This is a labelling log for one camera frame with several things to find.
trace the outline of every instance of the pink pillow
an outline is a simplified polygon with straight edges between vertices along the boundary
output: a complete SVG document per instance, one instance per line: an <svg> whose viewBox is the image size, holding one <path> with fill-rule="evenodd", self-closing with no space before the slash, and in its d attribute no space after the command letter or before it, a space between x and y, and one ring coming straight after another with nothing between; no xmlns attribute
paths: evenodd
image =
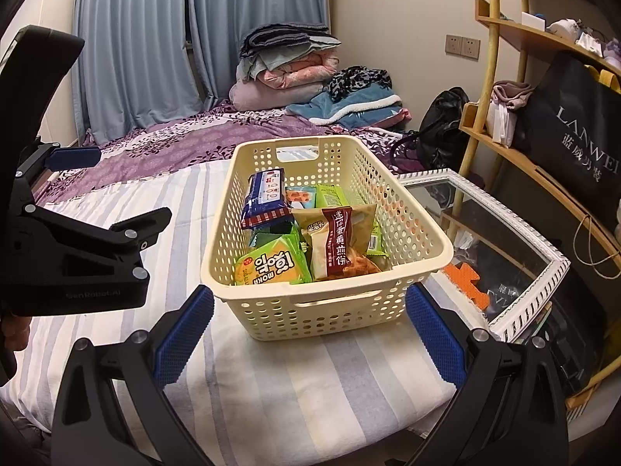
<svg viewBox="0 0 621 466"><path fill-rule="evenodd" d="M338 69L338 56L335 49L310 52L274 70L264 70L257 76L257 80L274 89L286 89L331 79Z"/></svg>
<svg viewBox="0 0 621 466"><path fill-rule="evenodd" d="M308 103L324 89L321 82L307 83L288 89L272 89L262 82L238 80L229 91L233 106L240 111L268 110L268 108Z"/></svg>

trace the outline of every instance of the bed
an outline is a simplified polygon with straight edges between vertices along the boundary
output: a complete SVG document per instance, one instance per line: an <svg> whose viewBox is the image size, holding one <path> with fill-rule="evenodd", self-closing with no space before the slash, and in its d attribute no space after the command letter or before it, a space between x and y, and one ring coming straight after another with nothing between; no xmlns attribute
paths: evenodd
<svg viewBox="0 0 621 466"><path fill-rule="evenodd" d="M157 244L143 252L151 274L147 304L35 317L30 345L17 354L19 371L0 389L2 400L49 432L76 339L123 341L183 303L200 282L201 258L236 144L341 131L282 110L236 112L225 106L135 131L104 147L96 167L50 180L38 193L39 205L80 221L109 227L161 206L173 217ZM354 134L383 160L399 138L371 128ZM137 443L154 454L122 383L117 392ZM257 342L218 300L179 381L166 388L199 445L215 464L227 466L317 464L416 422L424 433L453 393L407 319L324 337Z"/></svg>

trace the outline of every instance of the black leather bag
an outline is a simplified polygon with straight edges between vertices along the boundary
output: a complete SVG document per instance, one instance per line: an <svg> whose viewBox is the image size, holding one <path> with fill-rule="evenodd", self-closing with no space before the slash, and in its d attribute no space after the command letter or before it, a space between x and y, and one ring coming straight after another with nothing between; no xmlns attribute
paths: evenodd
<svg viewBox="0 0 621 466"><path fill-rule="evenodd" d="M518 114L516 146L610 231L621 199L621 95L557 54Z"/></svg>
<svg viewBox="0 0 621 466"><path fill-rule="evenodd" d="M390 161L397 167L395 153L416 149L416 158L425 169L451 168L458 171L468 145L468 135L460 131L461 113L468 96L460 87L442 92L434 100L417 133L392 144Z"/></svg>

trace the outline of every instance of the striped bed sheet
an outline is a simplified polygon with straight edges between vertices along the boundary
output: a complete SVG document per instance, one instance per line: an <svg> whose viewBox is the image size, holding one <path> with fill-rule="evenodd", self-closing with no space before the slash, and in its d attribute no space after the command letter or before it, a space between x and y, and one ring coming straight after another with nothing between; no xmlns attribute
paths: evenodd
<svg viewBox="0 0 621 466"><path fill-rule="evenodd" d="M162 206L173 217L157 244L143 252L151 274L147 303L135 310L34 318L30 345L17 353L19 371L0 389L4 402L49 431L76 339L88 337L96 345L124 341L184 302L200 283L201 258L229 164L202 163L46 205L101 227ZM122 382L117 392L141 450L154 454ZM440 378L406 316L323 337L258 342L217 300L187 367L165 392L215 464L303 466L432 416L454 386Z"/></svg>

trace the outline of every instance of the black shopping bag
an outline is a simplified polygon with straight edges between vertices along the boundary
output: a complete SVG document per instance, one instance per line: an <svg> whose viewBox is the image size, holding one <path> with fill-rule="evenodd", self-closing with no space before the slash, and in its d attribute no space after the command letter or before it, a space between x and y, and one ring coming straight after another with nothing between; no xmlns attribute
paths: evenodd
<svg viewBox="0 0 621 466"><path fill-rule="evenodd" d="M621 95L560 52L518 114L518 149L610 231L621 198Z"/></svg>

